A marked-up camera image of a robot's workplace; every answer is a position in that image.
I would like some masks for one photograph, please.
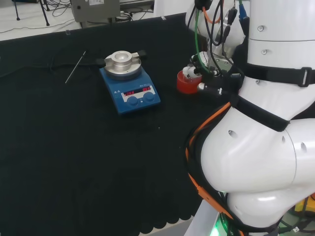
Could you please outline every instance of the gray equipment box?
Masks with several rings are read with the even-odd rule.
[[[71,0],[76,22],[98,22],[120,16],[119,0]]]

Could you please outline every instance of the green cable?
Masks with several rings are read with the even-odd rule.
[[[198,31],[198,18],[199,18],[199,10],[196,10],[196,24],[195,24],[195,43],[196,43],[196,51],[197,51],[197,56],[199,59],[199,62],[202,66],[202,68],[210,73],[209,69],[205,66],[205,64],[202,62],[200,54],[199,54],[199,47],[198,47],[198,37],[197,37],[197,31]]]

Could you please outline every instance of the metal rod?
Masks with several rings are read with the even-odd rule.
[[[43,6],[43,2],[41,0],[39,0],[39,3],[40,3],[40,6],[41,6],[41,9],[43,10],[43,14],[44,14],[44,17],[45,17],[45,20],[46,20],[46,26],[49,26],[49,23],[48,23],[48,20],[47,20],[47,16],[46,16],[46,13],[45,13],[45,9],[44,9],[44,6]]]
[[[87,51],[84,51],[83,55],[81,56],[81,58],[79,59],[78,63],[75,65],[73,71],[71,72],[71,74],[69,75],[68,79],[65,81],[65,84],[68,82],[68,80],[70,79],[71,75],[73,74],[73,72],[75,71],[75,69],[77,68],[78,64],[80,63],[80,61],[82,60],[82,58],[84,57],[85,53]]]
[[[13,0],[13,1],[14,1],[15,11],[16,11],[16,20],[19,21],[20,17],[19,17],[19,13],[18,13],[18,8],[16,7],[16,0]]]
[[[46,5],[47,11],[50,11],[50,9],[49,9],[49,7],[48,7],[47,0],[44,0],[44,4]]]

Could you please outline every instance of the table leg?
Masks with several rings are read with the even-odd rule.
[[[40,6],[41,6],[41,9],[43,10],[43,13],[44,13],[44,17],[45,17],[45,20],[46,20],[46,25],[49,26],[49,23],[48,23],[48,20],[47,20],[47,16],[46,16],[46,13],[45,13],[45,9],[44,9],[42,0],[39,0],[39,3],[40,3]]]
[[[48,4],[47,4],[47,0],[44,0],[44,4],[46,5],[47,11],[50,11]]]
[[[20,17],[19,17],[19,13],[18,13],[18,8],[16,7],[16,1],[14,1],[14,5],[15,5],[15,11],[16,11],[16,20],[19,21],[20,20]]]

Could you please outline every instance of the red led display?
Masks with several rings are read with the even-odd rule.
[[[148,90],[150,90],[151,88],[150,87],[145,87],[145,88],[143,88],[142,90],[143,91],[148,91]]]
[[[148,90],[151,90],[150,86],[145,87],[145,88],[139,88],[139,89],[128,91],[128,92],[124,92],[124,96],[130,96],[130,95],[133,95],[135,93],[145,92],[145,91],[148,91]]]

